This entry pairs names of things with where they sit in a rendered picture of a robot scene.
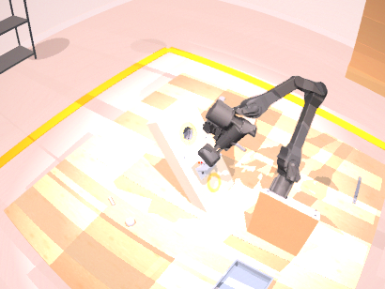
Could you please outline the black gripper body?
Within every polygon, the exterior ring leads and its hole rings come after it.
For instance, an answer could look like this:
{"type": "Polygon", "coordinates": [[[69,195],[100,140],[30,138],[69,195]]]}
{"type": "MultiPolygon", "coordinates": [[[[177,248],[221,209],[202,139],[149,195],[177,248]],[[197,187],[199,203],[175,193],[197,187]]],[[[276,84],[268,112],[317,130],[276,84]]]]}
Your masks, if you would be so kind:
{"type": "Polygon", "coordinates": [[[227,127],[223,129],[221,133],[222,134],[215,142],[215,144],[217,145],[215,148],[211,144],[205,144],[197,152],[200,158],[208,165],[208,167],[214,166],[221,159],[220,153],[223,150],[227,152],[232,146],[234,146],[238,142],[230,138],[227,133],[227,127]]]}

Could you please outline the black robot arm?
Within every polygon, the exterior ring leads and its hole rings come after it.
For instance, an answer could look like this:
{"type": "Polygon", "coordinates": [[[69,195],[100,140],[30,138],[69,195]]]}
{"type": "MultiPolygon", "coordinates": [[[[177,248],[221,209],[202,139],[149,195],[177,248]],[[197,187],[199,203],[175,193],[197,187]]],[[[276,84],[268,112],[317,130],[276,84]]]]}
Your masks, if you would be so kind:
{"type": "Polygon", "coordinates": [[[294,75],[281,84],[272,87],[264,94],[253,96],[240,102],[240,105],[231,108],[222,100],[217,99],[206,114],[207,121],[203,124],[203,131],[212,133],[216,141],[221,131],[227,127],[227,133],[234,141],[241,140],[247,134],[255,137],[257,126],[246,120],[246,118],[257,119],[270,107],[271,104],[292,91],[299,89],[304,92],[304,106],[300,113],[297,126],[287,146],[281,146],[277,157],[277,177],[274,177],[269,186],[272,193],[287,198],[294,182],[298,183],[300,178],[300,162],[302,159],[302,146],[316,115],[317,108],[327,97],[327,86],[322,82],[315,82],[294,75]],[[236,115],[235,115],[236,114],[236,115]]]}

